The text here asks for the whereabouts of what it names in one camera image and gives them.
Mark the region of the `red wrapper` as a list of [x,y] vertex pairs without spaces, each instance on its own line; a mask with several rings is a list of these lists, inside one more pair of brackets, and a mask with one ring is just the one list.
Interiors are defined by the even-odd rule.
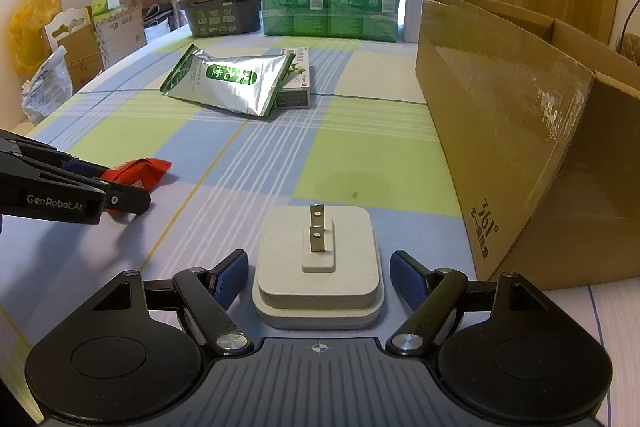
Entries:
[[[151,195],[151,192],[160,184],[163,177],[168,173],[172,164],[168,160],[160,158],[140,158],[130,160],[125,164],[107,168],[107,172],[101,176],[102,180],[116,183],[137,186],[144,188]],[[122,215],[124,212],[107,210],[112,215]]]

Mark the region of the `white power adapter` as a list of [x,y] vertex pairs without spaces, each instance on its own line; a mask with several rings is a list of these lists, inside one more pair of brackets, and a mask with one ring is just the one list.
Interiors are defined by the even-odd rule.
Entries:
[[385,298],[370,213],[357,206],[276,207],[268,212],[252,300],[274,329],[364,329]]

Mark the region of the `silver green foil pouch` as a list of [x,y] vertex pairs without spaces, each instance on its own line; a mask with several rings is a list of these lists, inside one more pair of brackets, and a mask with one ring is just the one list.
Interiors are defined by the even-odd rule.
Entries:
[[293,53],[214,57],[191,44],[160,85],[169,98],[268,117],[294,63]]

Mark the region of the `white ointment box bird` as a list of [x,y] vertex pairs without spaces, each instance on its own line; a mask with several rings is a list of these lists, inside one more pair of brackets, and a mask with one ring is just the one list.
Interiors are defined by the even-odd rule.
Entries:
[[283,54],[293,53],[290,71],[281,84],[276,98],[277,108],[308,108],[310,103],[311,71],[309,49],[282,48]]

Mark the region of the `white printed plastic bag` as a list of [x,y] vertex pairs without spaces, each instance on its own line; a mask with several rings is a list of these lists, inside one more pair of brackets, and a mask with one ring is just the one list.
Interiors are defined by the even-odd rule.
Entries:
[[35,76],[22,86],[23,113],[34,126],[51,116],[73,96],[73,83],[65,55],[66,49],[59,46],[41,64]]

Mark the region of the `yellow plastic bag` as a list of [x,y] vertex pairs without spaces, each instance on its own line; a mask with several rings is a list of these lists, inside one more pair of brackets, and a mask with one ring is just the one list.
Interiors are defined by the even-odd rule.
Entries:
[[50,55],[43,27],[62,12],[62,0],[24,0],[11,17],[8,46],[13,68],[20,77],[32,77]]

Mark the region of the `brown cardboard box floor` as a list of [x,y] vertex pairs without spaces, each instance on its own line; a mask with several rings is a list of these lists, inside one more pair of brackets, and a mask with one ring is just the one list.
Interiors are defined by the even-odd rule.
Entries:
[[42,33],[52,52],[60,46],[66,49],[65,63],[74,93],[102,72],[102,56],[88,6],[59,12],[43,26]]

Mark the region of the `white paper shopping bag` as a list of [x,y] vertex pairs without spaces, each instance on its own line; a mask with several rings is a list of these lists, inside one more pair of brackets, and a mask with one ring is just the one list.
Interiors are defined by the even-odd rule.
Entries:
[[94,31],[104,70],[146,45],[140,6],[101,18],[94,23]]

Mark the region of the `green tissue packs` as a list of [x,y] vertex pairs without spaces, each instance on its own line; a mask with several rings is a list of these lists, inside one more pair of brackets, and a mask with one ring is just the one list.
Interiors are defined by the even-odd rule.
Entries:
[[90,4],[91,16],[96,22],[126,10],[130,5],[131,0],[93,0]]

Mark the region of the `checked tablecloth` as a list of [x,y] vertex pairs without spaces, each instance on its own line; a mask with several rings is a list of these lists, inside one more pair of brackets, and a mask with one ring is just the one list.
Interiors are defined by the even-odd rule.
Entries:
[[431,268],[473,272],[454,184],[416,80],[416,47],[259,34],[203,39],[216,57],[302,46],[310,104],[267,119],[174,100],[160,85],[192,44],[181,29],[114,66],[38,127],[32,139],[117,166],[170,162],[137,218],[98,225],[7,217],[1,233],[1,377],[29,415],[30,348],[114,275],[168,279],[236,248],[256,257],[274,207],[367,209],[383,257],[402,249]]

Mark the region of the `large brown cardboard box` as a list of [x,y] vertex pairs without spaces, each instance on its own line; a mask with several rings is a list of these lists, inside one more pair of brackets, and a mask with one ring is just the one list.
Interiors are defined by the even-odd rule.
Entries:
[[496,0],[423,0],[416,78],[475,271],[542,289],[639,273],[639,69]]

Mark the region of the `green shrink-wrapped pack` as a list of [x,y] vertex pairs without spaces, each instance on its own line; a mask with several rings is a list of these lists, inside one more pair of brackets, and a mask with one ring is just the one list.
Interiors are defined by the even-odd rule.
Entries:
[[399,0],[262,0],[270,36],[398,40]]

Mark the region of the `quilted tan chair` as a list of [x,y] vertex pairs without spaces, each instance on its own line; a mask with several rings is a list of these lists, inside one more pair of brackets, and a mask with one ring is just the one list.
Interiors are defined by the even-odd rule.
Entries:
[[615,51],[633,62],[634,65],[640,66],[640,37],[638,35],[625,32],[616,42]]

